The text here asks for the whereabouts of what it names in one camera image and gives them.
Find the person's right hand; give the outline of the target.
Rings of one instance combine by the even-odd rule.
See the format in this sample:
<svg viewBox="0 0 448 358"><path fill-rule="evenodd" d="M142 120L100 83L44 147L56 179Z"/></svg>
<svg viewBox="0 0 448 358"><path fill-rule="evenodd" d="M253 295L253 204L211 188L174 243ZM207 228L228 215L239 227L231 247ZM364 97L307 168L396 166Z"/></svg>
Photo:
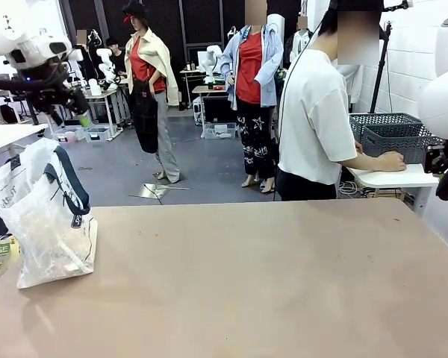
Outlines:
<svg viewBox="0 0 448 358"><path fill-rule="evenodd" d="M389 151L376 158L376 172L402 172L406 170L404 156L396 151Z"/></svg>

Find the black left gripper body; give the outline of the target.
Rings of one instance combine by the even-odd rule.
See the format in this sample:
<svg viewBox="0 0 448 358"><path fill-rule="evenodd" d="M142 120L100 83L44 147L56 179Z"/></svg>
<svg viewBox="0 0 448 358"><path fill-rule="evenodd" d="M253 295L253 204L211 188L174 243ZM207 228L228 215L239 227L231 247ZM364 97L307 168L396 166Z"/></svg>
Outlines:
<svg viewBox="0 0 448 358"><path fill-rule="evenodd" d="M80 87L66 87L63 83L44 87L41 80L30 80L34 85L28 92L28 102L38 112L51 114L55 105L60 105L76 114L84 114L88 110L87 100Z"/></svg>

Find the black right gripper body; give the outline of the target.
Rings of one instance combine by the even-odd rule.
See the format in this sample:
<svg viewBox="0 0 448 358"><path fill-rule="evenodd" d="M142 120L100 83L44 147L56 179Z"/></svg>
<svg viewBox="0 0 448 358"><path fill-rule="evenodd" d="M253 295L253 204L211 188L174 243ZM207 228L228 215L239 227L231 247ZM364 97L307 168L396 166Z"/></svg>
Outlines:
<svg viewBox="0 0 448 358"><path fill-rule="evenodd" d="M425 173L442 175L448 169L447 144L432 144L426 147L423 169Z"/></svg>

